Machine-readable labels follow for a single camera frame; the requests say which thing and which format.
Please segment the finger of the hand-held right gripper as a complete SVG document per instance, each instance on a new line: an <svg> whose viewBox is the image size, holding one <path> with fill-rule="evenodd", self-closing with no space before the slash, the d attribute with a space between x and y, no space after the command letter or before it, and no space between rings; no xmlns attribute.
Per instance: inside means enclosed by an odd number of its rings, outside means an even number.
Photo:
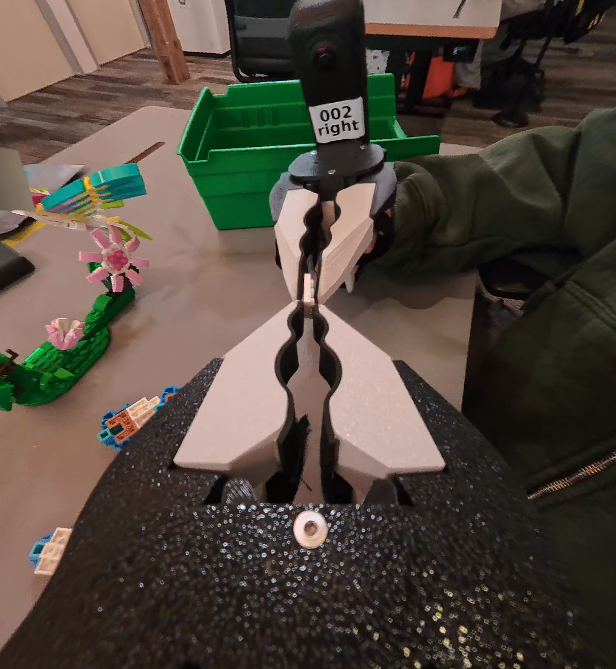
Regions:
<svg viewBox="0 0 616 669"><path fill-rule="evenodd" d="M335 199L340 215L329 229L330 238L320 251L316 303L323 304L342 285L351 292L357 264L373 240L371 206L375 183L357 183Z"/></svg>
<svg viewBox="0 0 616 669"><path fill-rule="evenodd" d="M304 188L290 189L284 197L275 223L277 250L291 300L301 301L306 256L301 242L307 233L306 216L314 207L314 193Z"/></svg>

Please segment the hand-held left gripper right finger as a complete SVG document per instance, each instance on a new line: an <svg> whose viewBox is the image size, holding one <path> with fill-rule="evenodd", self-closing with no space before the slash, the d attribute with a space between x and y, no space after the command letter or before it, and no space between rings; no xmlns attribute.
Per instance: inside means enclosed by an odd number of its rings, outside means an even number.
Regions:
<svg viewBox="0 0 616 669"><path fill-rule="evenodd" d="M326 307L313 312L319 372L329 385L320 434L327 503L365 497L378 480L445 469L390 356Z"/></svg>

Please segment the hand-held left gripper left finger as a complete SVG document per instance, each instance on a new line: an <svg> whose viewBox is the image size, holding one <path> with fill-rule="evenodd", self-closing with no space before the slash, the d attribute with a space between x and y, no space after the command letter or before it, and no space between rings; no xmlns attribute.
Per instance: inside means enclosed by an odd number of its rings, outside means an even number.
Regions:
<svg viewBox="0 0 616 669"><path fill-rule="evenodd" d="M290 302L221 360L173 463L241 478L266 495L296 495L309 419L288 381L298 370L304 308Z"/></svg>

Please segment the person's right forearm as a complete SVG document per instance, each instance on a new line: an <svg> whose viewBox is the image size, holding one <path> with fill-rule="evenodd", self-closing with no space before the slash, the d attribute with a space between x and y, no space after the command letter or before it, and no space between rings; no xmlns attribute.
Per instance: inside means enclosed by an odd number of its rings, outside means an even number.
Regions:
<svg viewBox="0 0 616 669"><path fill-rule="evenodd" d="M616 107L395 170L391 221L362 272L415 282L516 254L579 262L616 239Z"/></svg>

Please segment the lego bird flower model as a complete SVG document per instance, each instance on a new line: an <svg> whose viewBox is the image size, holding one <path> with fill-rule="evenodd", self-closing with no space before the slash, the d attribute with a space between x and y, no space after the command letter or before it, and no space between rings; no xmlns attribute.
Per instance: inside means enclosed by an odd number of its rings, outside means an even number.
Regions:
<svg viewBox="0 0 616 669"><path fill-rule="evenodd" d="M102 283L103 294L83 321L53 319L47 340L25 359L0 352L0 411L13 406L41 406L69 391L103 356L111 340L109 323L135 300L140 270L149 261L137 256L142 239L151 237L108 211L146 194L137 160L93 172L60 189L31 189L34 209L10 213L68 230L86 231L98 251L80 252L89 283Z"/></svg>

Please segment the green plastic bin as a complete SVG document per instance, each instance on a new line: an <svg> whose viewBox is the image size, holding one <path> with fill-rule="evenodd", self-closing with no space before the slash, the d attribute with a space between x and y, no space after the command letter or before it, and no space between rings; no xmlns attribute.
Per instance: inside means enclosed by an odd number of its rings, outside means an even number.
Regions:
<svg viewBox="0 0 616 669"><path fill-rule="evenodd" d="M437 155L441 144L438 135L405 134L393 76L378 74L367 78L366 93L340 81L309 102L298 80L238 84L224 94L203 88L178 155L218 230L265 228L273 225L270 193L299 156L351 143L361 163L365 141L392 163Z"/></svg>

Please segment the black mesh office chair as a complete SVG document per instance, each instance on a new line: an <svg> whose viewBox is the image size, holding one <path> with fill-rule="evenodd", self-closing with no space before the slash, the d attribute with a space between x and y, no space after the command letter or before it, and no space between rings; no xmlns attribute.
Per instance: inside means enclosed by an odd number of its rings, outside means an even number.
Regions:
<svg viewBox="0 0 616 669"><path fill-rule="evenodd" d="M232 70L253 82L295 79L288 24L294 1L225 1Z"/></svg>

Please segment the wooden edged desk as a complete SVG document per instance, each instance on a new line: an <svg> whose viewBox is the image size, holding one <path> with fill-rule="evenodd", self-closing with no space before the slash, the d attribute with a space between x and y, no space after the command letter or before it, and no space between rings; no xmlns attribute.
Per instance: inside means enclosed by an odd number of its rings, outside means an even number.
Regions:
<svg viewBox="0 0 616 669"><path fill-rule="evenodd" d="M372 36L490 39L502 1L363 1Z"/></svg>

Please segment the orange container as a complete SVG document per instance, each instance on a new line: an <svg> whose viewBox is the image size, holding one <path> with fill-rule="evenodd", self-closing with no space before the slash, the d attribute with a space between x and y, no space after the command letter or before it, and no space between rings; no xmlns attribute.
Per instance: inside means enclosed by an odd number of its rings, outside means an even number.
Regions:
<svg viewBox="0 0 616 669"><path fill-rule="evenodd" d="M416 52L406 53L405 66L401 75L400 92L405 94L412 82L410 69L415 60ZM454 63L446 61L441 51L430 54L429 67L424 84L421 101L437 100L452 89L454 85Z"/></svg>

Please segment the white waste cabinet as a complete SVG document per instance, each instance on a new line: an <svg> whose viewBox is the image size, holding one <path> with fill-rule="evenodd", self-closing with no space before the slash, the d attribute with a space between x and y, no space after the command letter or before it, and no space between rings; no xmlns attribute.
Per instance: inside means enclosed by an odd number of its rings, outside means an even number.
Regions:
<svg viewBox="0 0 616 669"><path fill-rule="evenodd" d="M170 8L185 53L217 57L230 53L224 1L170 1Z"/></svg>

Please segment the grey instruction booklet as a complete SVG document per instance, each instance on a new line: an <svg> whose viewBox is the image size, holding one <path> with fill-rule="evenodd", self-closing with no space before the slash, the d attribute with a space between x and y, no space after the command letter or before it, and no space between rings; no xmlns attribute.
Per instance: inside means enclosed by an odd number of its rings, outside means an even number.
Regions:
<svg viewBox="0 0 616 669"><path fill-rule="evenodd" d="M24 172L29 188L46 189L52 193L72 180L82 177L85 167L80 164L27 164L24 166ZM31 217L0 211L0 239L32 221Z"/></svg>

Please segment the wooden post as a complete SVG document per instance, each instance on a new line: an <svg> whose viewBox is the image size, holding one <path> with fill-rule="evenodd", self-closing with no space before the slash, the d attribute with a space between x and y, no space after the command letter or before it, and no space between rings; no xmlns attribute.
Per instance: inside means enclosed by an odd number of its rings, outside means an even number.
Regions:
<svg viewBox="0 0 616 669"><path fill-rule="evenodd" d="M157 61L168 83L179 85L190 79L186 57L176 33L167 1L139 1Z"/></svg>

